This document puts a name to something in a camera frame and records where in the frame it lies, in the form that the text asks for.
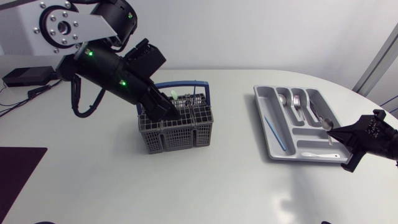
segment blue stick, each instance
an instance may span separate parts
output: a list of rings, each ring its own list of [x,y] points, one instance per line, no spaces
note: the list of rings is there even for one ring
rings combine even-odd
[[[272,132],[274,133],[276,139],[278,140],[280,146],[282,146],[282,149],[283,149],[284,151],[286,151],[286,147],[285,147],[285,145],[282,143],[282,140],[280,140],[280,137],[279,137],[278,134],[276,133],[274,127],[271,125],[271,123],[269,122],[269,120],[267,119],[267,117],[266,117],[265,115],[264,115],[264,117],[265,117],[265,119],[266,119],[266,121],[267,121],[269,127],[271,128]]]

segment silver spoon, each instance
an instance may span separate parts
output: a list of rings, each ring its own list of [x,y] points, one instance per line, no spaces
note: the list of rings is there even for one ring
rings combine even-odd
[[[285,106],[286,105],[286,97],[283,94],[279,93],[278,98],[279,98],[280,103],[282,103],[282,105]]]
[[[311,152],[303,152],[301,153],[302,156],[308,156],[308,157],[324,157],[324,158],[340,158],[340,155],[337,153],[334,154],[314,154]]]
[[[332,129],[333,129],[333,121],[332,121],[331,119],[329,119],[329,118],[325,118],[325,119],[322,121],[322,127],[323,127],[323,129],[324,129],[325,131],[330,131],[330,130],[332,130]],[[329,145],[332,145],[333,143],[332,143],[332,141],[331,141],[330,135],[328,135],[328,137],[329,137]]]

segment white wall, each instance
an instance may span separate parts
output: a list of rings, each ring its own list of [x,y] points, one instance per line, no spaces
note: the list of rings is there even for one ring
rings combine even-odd
[[[398,22],[396,0],[129,2],[139,26],[127,49],[147,37],[168,60],[162,68],[289,70],[348,88]],[[36,63],[20,59],[0,58],[0,74]],[[37,63],[53,65],[57,58]]]

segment black box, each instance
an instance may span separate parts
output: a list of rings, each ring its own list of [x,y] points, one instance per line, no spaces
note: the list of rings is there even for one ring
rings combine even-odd
[[[16,68],[2,80],[9,87],[46,85],[52,78],[52,67]]]

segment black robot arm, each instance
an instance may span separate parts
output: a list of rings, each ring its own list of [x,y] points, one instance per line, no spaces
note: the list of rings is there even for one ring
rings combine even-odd
[[[351,153],[348,162],[341,165],[347,171],[354,172],[366,153],[398,160],[398,131],[383,121],[384,110],[373,110],[373,113],[362,115],[355,124],[327,132]]]

